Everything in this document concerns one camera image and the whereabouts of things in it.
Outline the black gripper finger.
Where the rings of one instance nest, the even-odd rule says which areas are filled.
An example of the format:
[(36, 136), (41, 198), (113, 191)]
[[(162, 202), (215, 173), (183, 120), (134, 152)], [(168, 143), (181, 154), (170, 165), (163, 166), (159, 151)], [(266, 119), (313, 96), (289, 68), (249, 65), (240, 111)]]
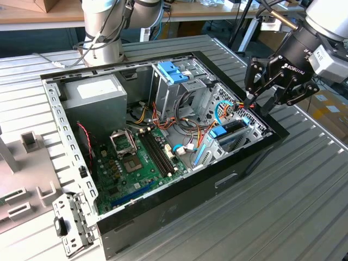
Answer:
[(274, 95), (262, 106), (260, 112), (266, 116), (277, 105), (292, 106), (300, 101), (314, 95), (319, 91), (318, 85), (309, 80), (299, 84), (299, 81), (292, 77), (285, 87), (278, 86)]
[(250, 58), (244, 79), (246, 88), (245, 109), (248, 109), (274, 83), (275, 75), (271, 73), (270, 69), (273, 59), (273, 55), (268, 58)]

